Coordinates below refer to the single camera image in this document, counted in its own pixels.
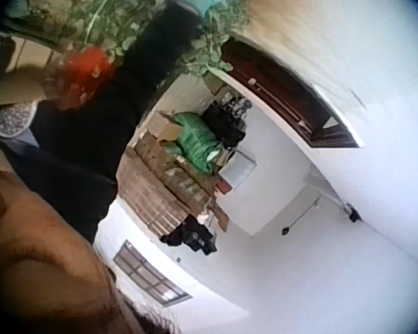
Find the hair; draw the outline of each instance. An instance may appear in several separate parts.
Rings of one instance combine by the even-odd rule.
[[[155,313],[141,314],[131,302],[125,302],[145,334],[176,334],[175,325]]]
[[[143,333],[133,334],[177,334],[173,323],[154,312],[140,313],[125,297],[124,303],[137,320]],[[87,315],[65,315],[64,312],[51,312],[43,317],[16,319],[6,313],[0,306],[0,332],[15,331],[18,333],[96,333],[96,334],[130,334],[123,312],[112,303],[108,308]]]

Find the green sack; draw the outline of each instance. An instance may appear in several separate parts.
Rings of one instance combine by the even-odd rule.
[[[177,113],[173,119],[183,127],[176,144],[186,158],[197,169],[212,172],[212,164],[222,150],[222,143],[195,113]]]

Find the red object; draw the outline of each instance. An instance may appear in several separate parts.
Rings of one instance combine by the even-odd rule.
[[[216,186],[218,190],[220,190],[220,193],[223,195],[226,195],[229,191],[232,190],[232,186],[222,177],[219,177]]]
[[[67,55],[57,79],[60,107],[67,109],[85,103],[113,73],[113,65],[99,47]]]

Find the window frame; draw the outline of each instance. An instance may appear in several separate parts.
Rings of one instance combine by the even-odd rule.
[[[136,266],[132,265],[127,259],[124,258],[124,253],[128,252],[131,256],[135,258],[138,262]],[[125,240],[117,254],[113,258],[114,264],[121,269],[129,278],[130,280],[136,284],[139,289],[142,289],[145,293],[147,293],[153,300],[157,301],[162,307],[168,308],[172,305],[176,305],[178,303],[182,303],[192,298],[186,291],[181,289],[181,287],[177,286],[171,280],[169,280],[163,273],[157,270],[142,254],[131,244],[128,240]],[[153,279],[156,280],[155,283],[152,283],[152,280],[146,279],[147,276],[144,276],[142,273],[139,272],[140,269],[146,270],[148,275],[152,276]],[[133,275],[137,275],[140,279],[136,281]],[[168,298],[164,295],[158,288],[161,286],[165,286],[176,294],[176,297]],[[158,295],[162,295],[164,298],[159,298],[155,293]]]
[[[273,109],[311,148],[360,148],[325,100],[270,55],[231,38],[222,47],[222,59],[233,66],[227,73]],[[310,121],[316,118],[324,122]],[[337,124],[324,127],[330,118]]]

